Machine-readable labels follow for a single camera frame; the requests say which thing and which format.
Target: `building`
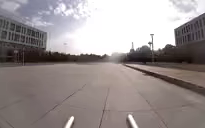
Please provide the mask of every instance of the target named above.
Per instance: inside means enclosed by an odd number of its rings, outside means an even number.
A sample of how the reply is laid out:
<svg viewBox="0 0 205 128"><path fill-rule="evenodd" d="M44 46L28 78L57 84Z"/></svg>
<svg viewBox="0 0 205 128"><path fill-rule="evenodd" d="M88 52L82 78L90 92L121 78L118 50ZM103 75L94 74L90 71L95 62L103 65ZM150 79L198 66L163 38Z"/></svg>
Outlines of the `building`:
<svg viewBox="0 0 205 128"><path fill-rule="evenodd" d="M0 15L0 58L46 49L47 33Z"/></svg>
<svg viewBox="0 0 205 128"><path fill-rule="evenodd" d="M175 44L195 63L205 63L205 13L175 29Z"/></svg>

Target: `road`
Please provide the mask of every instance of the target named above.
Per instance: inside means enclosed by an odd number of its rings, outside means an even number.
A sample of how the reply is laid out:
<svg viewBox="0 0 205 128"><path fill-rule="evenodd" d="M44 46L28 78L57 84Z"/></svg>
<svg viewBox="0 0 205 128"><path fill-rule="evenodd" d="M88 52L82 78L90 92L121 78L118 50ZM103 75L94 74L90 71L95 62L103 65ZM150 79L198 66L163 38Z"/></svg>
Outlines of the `road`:
<svg viewBox="0 0 205 128"><path fill-rule="evenodd" d="M2 128L205 128L205 97L111 63L0 68Z"/></svg>

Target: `pavement crack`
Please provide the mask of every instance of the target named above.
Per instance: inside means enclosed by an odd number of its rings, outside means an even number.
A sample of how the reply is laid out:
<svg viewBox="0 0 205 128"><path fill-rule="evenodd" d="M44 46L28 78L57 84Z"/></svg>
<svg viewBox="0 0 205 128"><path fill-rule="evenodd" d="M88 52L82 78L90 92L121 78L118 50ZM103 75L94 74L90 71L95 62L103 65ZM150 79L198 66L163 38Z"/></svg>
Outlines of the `pavement crack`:
<svg viewBox="0 0 205 128"><path fill-rule="evenodd" d="M101 125L102 125L102 122L103 122L103 117L104 117L104 113L106 111L106 105L107 105L107 99L108 99L109 93L110 93L110 88L108 88L108 91L107 91L107 96L106 96L106 99L105 99L104 108L103 108L102 116L101 116L101 119L100 119L99 128L101 128Z"/></svg>
<svg viewBox="0 0 205 128"><path fill-rule="evenodd" d="M66 97L64 100L62 100L60 103L56 104L54 107L52 107L50 110L48 110L45 114L43 114L39 119L35 120L31 125L34 125L36 122L38 122L39 120L43 119L48 113L50 113L51 111L53 111L55 108L57 108L58 106L60 106L61 104L63 104L66 100L68 100L70 97L72 97L73 95L75 95L77 92L81 91L84 87L86 86L86 84L84 84L81 88L77 89L76 91L74 91L72 94L70 94L68 97Z"/></svg>

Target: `distant building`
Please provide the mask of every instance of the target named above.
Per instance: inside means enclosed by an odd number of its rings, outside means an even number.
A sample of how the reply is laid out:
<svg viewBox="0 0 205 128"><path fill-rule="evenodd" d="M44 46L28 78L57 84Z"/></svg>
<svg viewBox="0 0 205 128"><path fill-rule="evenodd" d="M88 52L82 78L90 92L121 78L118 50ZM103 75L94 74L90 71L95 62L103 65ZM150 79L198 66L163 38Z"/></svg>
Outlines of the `distant building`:
<svg viewBox="0 0 205 128"><path fill-rule="evenodd" d="M205 13L175 30L175 44L195 63L205 63Z"/></svg>
<svg viewBox="0 0 205 128"><path fill-rule="evenodd" d="M0 57L45 50L47 33L0 15Z"/></svg>

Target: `cloud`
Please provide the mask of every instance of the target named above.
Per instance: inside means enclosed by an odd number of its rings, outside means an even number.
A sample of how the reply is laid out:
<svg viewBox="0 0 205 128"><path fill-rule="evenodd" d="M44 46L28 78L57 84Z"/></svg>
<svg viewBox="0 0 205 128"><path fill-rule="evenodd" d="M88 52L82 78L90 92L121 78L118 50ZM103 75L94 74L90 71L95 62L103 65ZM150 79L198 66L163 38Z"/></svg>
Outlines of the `cloud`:
<svg viewBox="0 0 205 128"><path fill-rule="evenodd" d="M180 12L189 13L196 11L197 2L195 0L170 0L173 6Z"/></svg>
<svg viewBox="0 0 205 128"><path fill-rule="evenodd" d="M92 12L92 9L87 6L87 3L79 2L79 3L69 3L65 4L62 2L62 0L59 0L57 2L57 6L54 8L54 14L55 15L61 15L61 16L71 16L74 19L80 19L89 17L90 12Z"/></svg>
<svg viewBox="0 0 205 128"><path fill-rule="evenodd" d="M53 10L53 6L52 5L49 5L48 8L49 8L50 11Z"/></svg>
<svg viewBox="0 0 205 128"><path fill-rule="evenodd" d="M50 15L51 12L50 11L39 11L38 14L39 15Z"/></svg>
<svg viewBox="0 0 205 128"><path fill-rule="evenodd" d="M53 23L44 21L40 16L33 16L32 18L30 18L30 21L27 23L37 27L47 27L47 26L54 25Z"/></svg>
<svg viewBox="0 0 205 128"><path fill-rule="evenodd" d="M64 3L58 3L58 6L54 9L54 14L65 14L66 12L66 5Z"/></svg>
<svg viewBox="0 0 205 128"><path fill-rule="evenodd" d="M0 0L0 9L17 13L17 10L28 3L28 0Z"/></svg>
<svg viewBox="0 0 205 128"><path fill-rule="evenodd" d="M9 12L16 12L16 10L18 8L20 8L20 4L14 2L14 1L7 1L7 2L3 2L0 5L0 8Z"/></svg>

